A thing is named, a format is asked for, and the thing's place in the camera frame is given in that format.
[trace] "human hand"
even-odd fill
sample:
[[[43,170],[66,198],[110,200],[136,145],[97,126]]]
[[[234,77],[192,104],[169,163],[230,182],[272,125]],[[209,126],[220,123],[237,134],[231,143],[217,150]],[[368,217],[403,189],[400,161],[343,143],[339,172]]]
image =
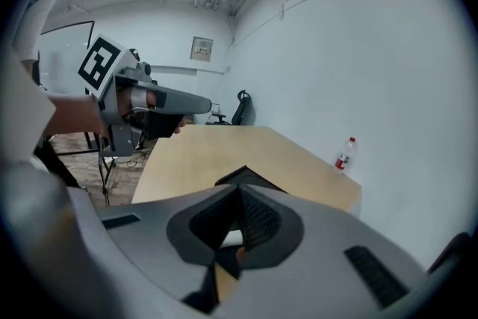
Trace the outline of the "human hand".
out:
[[[148,103],[149,107],[154,107],[156,106],[156,95],[154,92],[148,92],[146,94],[146,102]],[[128,115],[131,112],[131,88],[123,88],[117,91],[117,104],[118,104],[118,111],[119,114],[121,114],[122,117]],[[108,129],[106,124],[103,122],[103,120],[100,117],[101,121],[101,126],[100,126],[100,134],[103,137],[108,136]],[[181,131],[181,128],[183,128],[186,125],[184,120],[181,120],[181,122],[176,126],[176,129],[174,130],[175,134],[178,134]]]

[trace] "black office chair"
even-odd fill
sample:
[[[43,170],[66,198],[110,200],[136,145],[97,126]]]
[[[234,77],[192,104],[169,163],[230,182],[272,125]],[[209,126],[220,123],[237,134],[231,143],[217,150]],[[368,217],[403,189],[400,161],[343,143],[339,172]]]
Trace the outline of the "black office chair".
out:
[[[212,115],[217,117],[219,121],[214,123],[206,123],[206,125],[240,125],[242,123],[242,116],[251,103],[251,96],[246,92],[246,90],[242,90],[238,93],[238,100],[239,106],[236,110],[236,113],[234,113],[230,124],[223,120],[226,118],[224,114],[213,113]]]

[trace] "plastic water bottle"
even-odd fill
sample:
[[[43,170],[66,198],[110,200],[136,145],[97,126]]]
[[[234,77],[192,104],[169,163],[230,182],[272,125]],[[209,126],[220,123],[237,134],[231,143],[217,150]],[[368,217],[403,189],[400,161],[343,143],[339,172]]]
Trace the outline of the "plastic water bottle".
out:
[[[357,143],[354,137],[351,137],[341,150],[333,168],[337,173],[343,173],[350,163],[350,160],[355,155],[357,150]]]

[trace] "whiteboard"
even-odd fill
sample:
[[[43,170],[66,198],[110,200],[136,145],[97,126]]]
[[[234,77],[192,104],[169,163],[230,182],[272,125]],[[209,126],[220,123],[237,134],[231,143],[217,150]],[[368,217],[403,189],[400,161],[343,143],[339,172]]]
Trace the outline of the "whiteboard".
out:
[[[90,46],[95,22],[66,25],[40,36],[40,83],[49,91],[84,95],[77,71]]]

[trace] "white wall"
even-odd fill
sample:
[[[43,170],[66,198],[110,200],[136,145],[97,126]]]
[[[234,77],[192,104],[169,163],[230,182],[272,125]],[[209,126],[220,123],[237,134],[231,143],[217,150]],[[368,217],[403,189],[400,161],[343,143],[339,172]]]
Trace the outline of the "white wall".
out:
[[[160,85],[215,101],[232,42],[224,14],[188,4],[161,6],[156,1],[143,1],[105,7],[82,16],[49,19],[44,30],[85,20],[95,21],[93,39],[102,33],[136,48],[141,60],[153,66],[152,77]],[[210,62],[190,59],[195,36],[214,41]],[[196,121],[205,123],[207,118],[208,115],[196,116]]]
[[[250,0],[217,101],[333,162],[350,136],[361,219],[430,266],[475,224],[476,35],[456,0]]]

